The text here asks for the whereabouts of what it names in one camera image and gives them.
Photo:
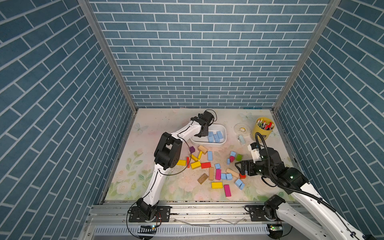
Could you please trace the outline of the blue thin block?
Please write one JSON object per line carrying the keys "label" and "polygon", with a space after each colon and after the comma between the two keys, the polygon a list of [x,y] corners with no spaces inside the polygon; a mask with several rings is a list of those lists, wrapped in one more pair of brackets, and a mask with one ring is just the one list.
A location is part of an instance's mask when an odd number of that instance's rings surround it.
{"label": "blue thin block", "polygon": [[216,143],[220,143],[220,138],[218,134],[214,134],[214,139]]}

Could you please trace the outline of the white rectangular plastic tray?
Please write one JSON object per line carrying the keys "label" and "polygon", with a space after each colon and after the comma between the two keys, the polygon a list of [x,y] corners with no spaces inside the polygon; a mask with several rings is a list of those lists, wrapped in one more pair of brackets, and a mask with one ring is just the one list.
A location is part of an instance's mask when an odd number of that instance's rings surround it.
{"label": "white rectangular plastic tray", "polygon": [[212,124],[209,127],[208,136],[191,138],[192,143],[199,145],[207,145],[209,147],[223,146],[227,141],[227,130],[223,125]]}

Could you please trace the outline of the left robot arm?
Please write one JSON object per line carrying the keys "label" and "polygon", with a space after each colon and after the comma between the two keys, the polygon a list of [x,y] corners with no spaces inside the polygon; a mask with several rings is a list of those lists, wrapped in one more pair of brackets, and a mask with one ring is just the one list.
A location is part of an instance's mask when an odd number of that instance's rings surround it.
{"label": "left robot arm", "polygon": [[217,114],[213,110],[205,110],[202,114],[192,117],[187,125],[173,132],[164,132],[154,152],[154,170],[149,186],[144,195],[134,205],[137,206],[139,218],[145,222],[152,221],[157,215],[157,206],[160,193],[167,176],[181,156],[182,146],[191,137],[207,137],[209,127],[217,120]]}

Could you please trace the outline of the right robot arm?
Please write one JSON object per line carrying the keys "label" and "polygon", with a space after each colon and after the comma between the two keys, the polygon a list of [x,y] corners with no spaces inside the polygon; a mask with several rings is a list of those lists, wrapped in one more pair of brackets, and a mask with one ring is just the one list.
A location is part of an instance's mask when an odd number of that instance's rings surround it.
{"label": "right robot arm", "polygon": [[310,240],[373,240],[341,217],[318,193],[309,180],[296,168],[285,166],[273,148],[249,146],[251,160],[235,164],[240,175],[260,176],[269,179],[278,188],[292,195],[310,214],[314,221],[294,210],[282,197],[274,195],[265,201],[264,215],[270,221],[281,220],[291,225]]}

